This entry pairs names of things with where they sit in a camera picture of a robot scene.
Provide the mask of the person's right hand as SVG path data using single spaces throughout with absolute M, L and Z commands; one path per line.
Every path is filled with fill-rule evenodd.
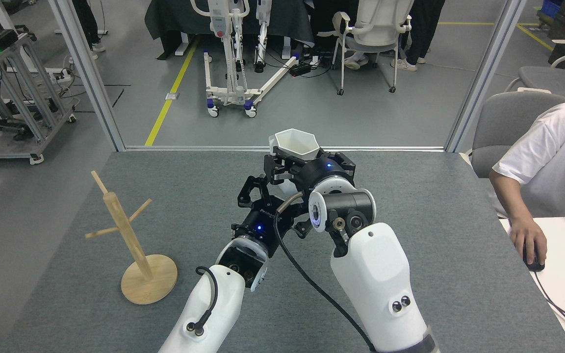
M 510 239 L 522 260 L 528 266 L 545 265 L 547 239 L 542 228 L 532 217 L 509 219 Z

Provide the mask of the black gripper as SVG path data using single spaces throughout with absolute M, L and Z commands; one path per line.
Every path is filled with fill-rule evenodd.
M 233 236 L 248 235 L 249 237 L 260 241 L 267 249 L 268 257 L 273 257 L 276 249 L 280 245 L 275 232 L 275 214 L 278 206 L 283 204 L 283 200 L 278 197 L 269 199 L 269 191 L 267 188 L 268 181 L 265 175 L 248 176 L 242 189 L 237 196 L 237 205 L 242 208 L 251 208 L 247 217 L 241 224 L 232 224 Z M 254 188 L 258 188 L 260 199 L 252 201 L 251 192 Z M 293 212 L 292 224 L 290 229 L 300 239 L 305 239 L 311 231 L 311 221 L 295 222 L 297 217 L 307 215 L 306 212 Z
M 307 161 L 286 152 L 280 147 L 273 147 L 273 152 L 264 156 L 264 172 L 267 181 L 280 185 L 285 179 L 294 179 L 300 192 L 309 192 L 323 179 L 341 177 L 354 185 L 356 165 L 343 153 L 334 156 L 321 156 Z

